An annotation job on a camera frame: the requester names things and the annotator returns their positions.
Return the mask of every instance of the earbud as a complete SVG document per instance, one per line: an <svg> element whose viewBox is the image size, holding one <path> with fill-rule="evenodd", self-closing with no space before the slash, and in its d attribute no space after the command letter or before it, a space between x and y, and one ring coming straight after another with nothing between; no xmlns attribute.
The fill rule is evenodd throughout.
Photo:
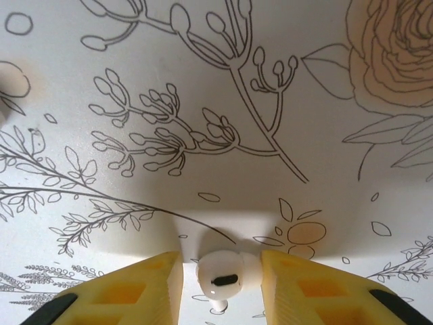
<svg viewBox="0 0 433 325"><path fill-rule="evenodd" d="M263 271L260 259L252 254L216 251L199 260L196 275L212 308L222 312L229 298L243 289L260 286Z"/></svg>

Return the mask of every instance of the white paper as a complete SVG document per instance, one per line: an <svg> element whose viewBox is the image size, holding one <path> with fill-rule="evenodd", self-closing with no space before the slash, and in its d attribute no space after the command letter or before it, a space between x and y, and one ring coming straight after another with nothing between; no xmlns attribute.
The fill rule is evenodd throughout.
<svg viewBox="0 0 433 325"><path fill-rule="evenodd" d="M0 0L4 324L171 250L180 324L265 324L259 289L202 301L194 262L223 248L311 258L433 318L426 2Z"/></svg>

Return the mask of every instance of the yellow plastic part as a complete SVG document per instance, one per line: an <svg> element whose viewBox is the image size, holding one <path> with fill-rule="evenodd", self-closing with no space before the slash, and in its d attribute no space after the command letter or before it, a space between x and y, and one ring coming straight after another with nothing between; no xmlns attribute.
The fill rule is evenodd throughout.
<svg viewBox="0 0 433 325"><path fill-rule="evenodd" d="M183 288L179 252L168 252L62 291L78 299L55 325L176 325Z"/></svg>
<svg viewBox="0 0 433 325"><path fill-rule="evenodd" d="M277 251L263 251L267 325L405 325L379 303L374 281Z"/></svg>

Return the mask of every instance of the white earbud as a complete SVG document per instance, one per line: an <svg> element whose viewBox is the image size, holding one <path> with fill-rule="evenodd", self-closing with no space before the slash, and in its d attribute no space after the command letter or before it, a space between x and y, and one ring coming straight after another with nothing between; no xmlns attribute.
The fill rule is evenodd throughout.
<svg viewBox="0 0 433 325"><path fill-rule="evenodd" d="M216 251L199 260L196 275L212 308L222 312L229 298L243 289L260 286L263 271L260 259L253 254Z"/></svg>

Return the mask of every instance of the yellow clamp jaw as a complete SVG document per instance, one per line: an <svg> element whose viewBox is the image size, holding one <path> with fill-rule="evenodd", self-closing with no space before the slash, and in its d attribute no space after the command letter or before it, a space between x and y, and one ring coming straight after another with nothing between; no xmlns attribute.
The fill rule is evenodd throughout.
<svg viewBox="0 0 433 325"><path fill-rule="evenodd" d="M374 281L263 251L268 325L433 325ZM179 252L157 255L62 291L22 325L176 325L183 288Z"/></svg>

